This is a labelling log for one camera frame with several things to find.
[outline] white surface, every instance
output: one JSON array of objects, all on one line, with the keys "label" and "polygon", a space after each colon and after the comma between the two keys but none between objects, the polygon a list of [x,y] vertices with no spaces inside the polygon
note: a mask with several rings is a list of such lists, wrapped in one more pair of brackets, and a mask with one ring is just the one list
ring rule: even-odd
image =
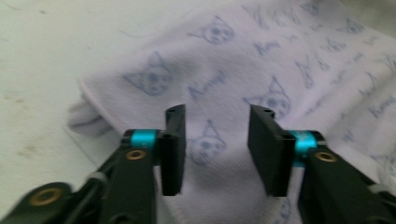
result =
[{"label": "white surface", "polygon": [[[76,77],[126,50],[119,46],[138,47],[156,31],[225,2],[0,1],[0,217],[37,186],[63,181],[78,188],[115,149],[114,133],[92,139],[64,127],[79,97]],[[363,23],[396,36],[395,13],[381,16],[394,2],[344,2]],[[159,217],[172,222],[162,209]]]}]

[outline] brass screw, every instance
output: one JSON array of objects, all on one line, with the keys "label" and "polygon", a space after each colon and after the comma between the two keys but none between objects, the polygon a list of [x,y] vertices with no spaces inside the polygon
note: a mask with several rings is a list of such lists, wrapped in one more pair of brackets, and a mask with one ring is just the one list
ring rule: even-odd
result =
[{"label": "brass screw", "polygon": [[61,197],[61,195],[61,189],[43,189],[33,195],[32,198],[30,198],[29,203],[32,206],[43,206],[55,202]]},{"label": "brass screw", "polygon": [[328,162],[336,162],[337,158],[330,153],[327,152],[317,152],[315,156],[320,159],[321,161],[328,161]]},{"label": "brass screw", "polygon": [[129,161],[137,161],[146,157],[146,152],[143,150],[133,150],[126,154],[126,159]]}]

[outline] blue band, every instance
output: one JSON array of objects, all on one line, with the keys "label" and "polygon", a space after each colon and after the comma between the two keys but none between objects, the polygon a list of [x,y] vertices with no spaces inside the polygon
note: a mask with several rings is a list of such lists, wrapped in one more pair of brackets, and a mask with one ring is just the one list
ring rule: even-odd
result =
[{"label": "blue band", "polygon": [[136,129],[131,136],[131,146],[145,149],[154,149],[158,130]]},{"label": "blue band", "polygon": [[317,139],[309,131],[288,131],[296,138],[295,157],[293,166],[305,167],[304,159],[307,157],[309,148],[318,147]]}]

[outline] folded cloth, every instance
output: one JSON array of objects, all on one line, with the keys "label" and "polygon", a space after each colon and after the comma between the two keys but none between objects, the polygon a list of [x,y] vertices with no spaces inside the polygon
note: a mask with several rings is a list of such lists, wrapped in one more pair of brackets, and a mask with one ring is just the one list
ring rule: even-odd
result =
[{"label": "folded cloth", "polygon": [[248,153],[249,105],[288,130],[318,130],[332,150],[396,193],[396,41],[347,15],[336,0],[235,2],[158,35],[80,79],[69,127],[164,128],[186,105],[177,223],[301,223],[296,198],[267,197]]}]

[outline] white fabric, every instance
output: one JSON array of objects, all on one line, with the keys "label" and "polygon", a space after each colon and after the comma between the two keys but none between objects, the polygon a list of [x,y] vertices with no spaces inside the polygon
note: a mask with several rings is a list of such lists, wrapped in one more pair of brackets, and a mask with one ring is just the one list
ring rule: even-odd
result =
[{"label": "white fabric", "polygon": [[322,132],[395,193],[395,77],[396,41],[335,0],[236,2],[82,77],[83,103],[69,126],[85,134],[163,129],[163,111],[185,104],[182,195],[166,198],[176,221],[301,223],[302,170],[293,171],[288,199],[265,196],[247,148],[248,104],[275,110],[284,129]]}]

